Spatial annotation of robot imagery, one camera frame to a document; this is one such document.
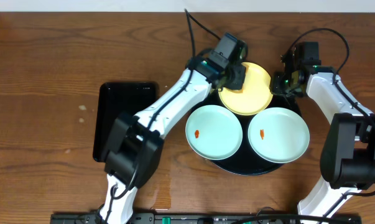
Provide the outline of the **yellow plate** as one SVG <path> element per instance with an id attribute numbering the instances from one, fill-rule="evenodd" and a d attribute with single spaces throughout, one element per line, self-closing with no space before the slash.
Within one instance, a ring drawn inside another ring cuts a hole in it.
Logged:
<path id="1" fill-rule="evenodd" d="M 250 116 L 264 110 L 271 102 L 273 94 L 269 86 L 271 76 L 261 66 L 243 62 L 246 76 L 241 90 L 224 88 L 219 92 L 222 104 L 233 113 Z"/>

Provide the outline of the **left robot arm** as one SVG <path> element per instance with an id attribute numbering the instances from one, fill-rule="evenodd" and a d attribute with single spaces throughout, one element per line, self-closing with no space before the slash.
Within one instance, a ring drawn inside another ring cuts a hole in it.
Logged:
<path id="1" fill-rule="evenodd" d="M 105 164 L 108 191 L 98 223 L 129 221 L 137 190 L 156 171 L 170 130 L 212 90 L 240 90 L 247 54 L 247 44 L 226 33 L 214 49 L 193 54 L 182 76 L 157 101 L 133 116 L 118 114 L 99 158 Z"/>

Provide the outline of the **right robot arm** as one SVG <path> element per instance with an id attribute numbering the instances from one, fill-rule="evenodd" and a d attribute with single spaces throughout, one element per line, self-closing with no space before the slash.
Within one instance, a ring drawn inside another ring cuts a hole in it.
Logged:
<path id="1" fill-rule="evenodd" d="M 322 176 L 297 206 L 299 215 L 325 222 L 349 198 L 375 195 L 375 114 L 342 84 L 338 71 L 323 66 L 318 42 L 294 42 L 281 56 L 275 95 L 311 98 L 330 123 L 322 154 Z"/>

